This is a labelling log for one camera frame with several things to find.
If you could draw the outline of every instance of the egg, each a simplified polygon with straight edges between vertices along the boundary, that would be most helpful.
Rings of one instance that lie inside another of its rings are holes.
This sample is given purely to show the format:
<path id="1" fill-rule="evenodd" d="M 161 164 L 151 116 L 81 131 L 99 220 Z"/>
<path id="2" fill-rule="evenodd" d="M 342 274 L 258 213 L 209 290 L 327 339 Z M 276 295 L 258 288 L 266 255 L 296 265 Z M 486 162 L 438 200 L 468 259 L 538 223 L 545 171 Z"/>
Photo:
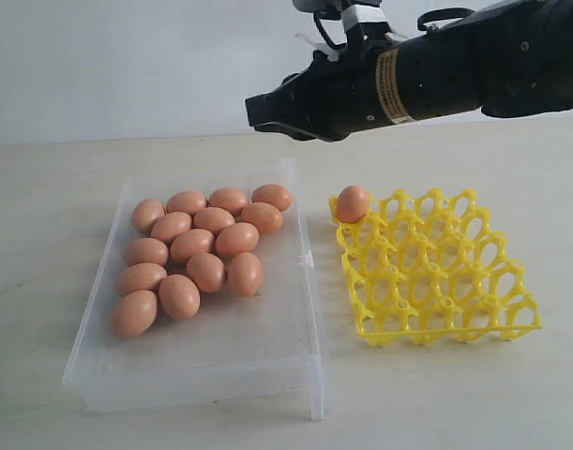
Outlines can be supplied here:
<path id="1" fill-rule="evenodd" d="M 118 338 L 135 338 L 144 333 L 157 317 L 157 296 L 150 291 L 129 293 L 115 306 L 109 320 Z"/>
<path id="2" fill-rule="evenodd" d="M 134 208 L 131 222 L 134 230 L 140 234 L 150 234 L 158 219 L 165 216 L 165 206 L 159 200 L 144 200 Z"/>
<path id="3" fill-rule="evenodd" d="M 252 253 L 241 253 L 228 266 L 228 282 L 240 297 L 251 297 L 264 283 L 264 267 Z"/>
<path id="4" fill-rule="evenodd" d="M 285 186 L 269 184 L 257 187 L 252 193 L 252 200 L 254 202 L 272 204 L 280 212 L 284 212 L 293 204 L 294 195 Z"/>
<path id="5" fill-rule="evenodd" d="M 226 280 L 223 261 L 215 255 L 201 253 L 194 255 L 186 264 L 186 275 L 204 293 L 216 293 Z"/>
<path id="6" fill-rule="evenodd" d="M 122 297 L 136 291 L 155 292 L 165 277 L 167 277 L 167 271 L 160 265 L 141 262 L 128 267 L 117 280 L 116 287 Z"/>
<path id="7" fill-rule="evenodd" d="M 259 231 L 246 222 L 235 223 L 223 230 L 215 241 L 215 250 L 221 256 L 235 256 L 252 251 L 259 243 Z"/>
<path id="8" fill-rule="evenodd" d="M 183 275 L 169 275 L 163 279 L 158 287 L 158 299 L 163 310 L 178 321 L 193 317 L 201 305 L 199 290 Z"/>
<path id="9" fill-rule="evenodd" d="M 208 230 L 192 229 L 183 232 L 175 238 L 170 249 L 172 259 L 184 264 L 188 259 L 199 253 L 209 253 L 213 250 L 215 237 Z"/>
<path id="10" fill-rule="evenodd" d="M 215 235 L 235 223 L 232 214 L 225 209 L 215 208 L 213 206 L 202 209 L 196 213 L 193 222 L 196 228 L 203 228 Z"/>
<path id="11" fill-rule="evenodd" d="M 127 265 L 139 263 L 165 265 L 169 255 L 170 250 L 161 241 L 152 237 L 141 237 L 128 244 L 124 252 L 124 261 Z"/>
<path id="12" fill-rule="evenodd" d="M 167 212 L 174 213 L 176 211 L 190 214 L 191 216 L 201 211 L 207 206 L 207 198 L 202 192 L 195 190 L 187 190 L 178 192 L 167 201 Z"/>
<path id="13" fill-rule="evenodd" d="M 259 233 L 273 233 L 280 229 L 284 218 L 276 206 L 269 203 L 249 203 L 242 209 L 242 220 L 254 225 Z"/>
<path id="14" fill-rule="evenodd" d="M 151 237 L 170 245 L 177 236 L 189 230 L 191 225 L 192 219 L 187 213 L 170 213 L 155 222 Z"/>
<path id="15" fill-rule="evenodd" d="M 336 203 L 336 218 L 344 223 L 356 223 L 369 212 L 369 192 L 361 186 L 348 186 Z"/>
<path id="16" fill-rule="evenodd" d="M 249 203 L 249 197 L 242 190 L 223 187 L 209 196 L 209 206 L 225 209 L 234 217 L 240 216 L 242 208 Z"/>

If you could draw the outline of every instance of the table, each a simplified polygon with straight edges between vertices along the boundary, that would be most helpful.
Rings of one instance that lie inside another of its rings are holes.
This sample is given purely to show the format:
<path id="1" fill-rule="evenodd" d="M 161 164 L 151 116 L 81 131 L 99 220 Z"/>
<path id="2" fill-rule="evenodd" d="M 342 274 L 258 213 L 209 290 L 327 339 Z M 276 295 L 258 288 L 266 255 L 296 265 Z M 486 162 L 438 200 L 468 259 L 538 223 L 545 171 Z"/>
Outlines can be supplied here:
<path id="1" fill-rule="evenodd" d="M 330 353 L 305 394 L 103 415 L 61 376 L 126 178 L 296 158 Z M 371 348 L 354 331 L 327 199 L 476 188 L 545 324 L 515 342 Z M 280 136 L 0 146 L 0 449 L 573 448 L 573 118 Z"/>

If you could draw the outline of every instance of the label on robot arm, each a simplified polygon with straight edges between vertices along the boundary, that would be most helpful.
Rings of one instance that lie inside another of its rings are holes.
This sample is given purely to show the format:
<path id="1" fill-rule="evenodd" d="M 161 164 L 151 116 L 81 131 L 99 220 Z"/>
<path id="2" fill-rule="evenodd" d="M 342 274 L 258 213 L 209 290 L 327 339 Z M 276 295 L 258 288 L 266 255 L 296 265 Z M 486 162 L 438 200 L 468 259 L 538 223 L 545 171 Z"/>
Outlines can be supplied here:
<path id="1" fill-rule="evenodd" d="M 397 56 L 399 49 L 381 53 L 376 66 L 376 88 L 384 113 L 393 124 L 413 122 L 402 103 L 397 85 Z"/>

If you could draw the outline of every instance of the yellow egg tray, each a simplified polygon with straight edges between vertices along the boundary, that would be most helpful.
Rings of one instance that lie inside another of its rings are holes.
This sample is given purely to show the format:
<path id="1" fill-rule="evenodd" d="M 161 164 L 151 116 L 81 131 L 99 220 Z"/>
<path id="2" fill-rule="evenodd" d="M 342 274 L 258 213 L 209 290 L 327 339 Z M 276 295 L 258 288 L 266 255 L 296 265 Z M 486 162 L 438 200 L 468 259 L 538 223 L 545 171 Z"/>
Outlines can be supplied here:
<path id="1" fill-rule="evenodd" d="M 371 210 L 356 224 L 337 220 L 337 199 L 329 203 L 354 322 L 370 345 L 468 342 L 490 332 L 510 340 L 542 328 L 523 263 L 507 257 L 506 236 L 490 230 L 475 190 L 453 198 L 439 188 L 416 199 L 405 190 L 385 200 L 370 194 Z"/>

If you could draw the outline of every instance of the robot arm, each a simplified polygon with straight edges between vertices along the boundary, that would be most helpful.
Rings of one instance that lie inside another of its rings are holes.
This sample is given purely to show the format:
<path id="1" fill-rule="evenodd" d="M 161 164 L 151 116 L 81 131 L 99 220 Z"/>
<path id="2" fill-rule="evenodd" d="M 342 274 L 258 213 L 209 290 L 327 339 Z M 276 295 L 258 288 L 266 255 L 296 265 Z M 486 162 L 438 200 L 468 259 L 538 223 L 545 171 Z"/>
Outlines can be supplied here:
<path id="1" fill-rule="evenodd" d="M 398 40 L 381 0 L 294 0 L 326 43 L 272 93 L 248 98 L 249 123 L 299 141 L 333 142 L 364 129 L 464 113 L 521 117 L 573 109 L 573 0 L 511 0 L 421 16 L 425 35 Z M 322 20 L 340 20 L 336 44 Z M 434 22 L 456 20 L 438 28 Z"/>

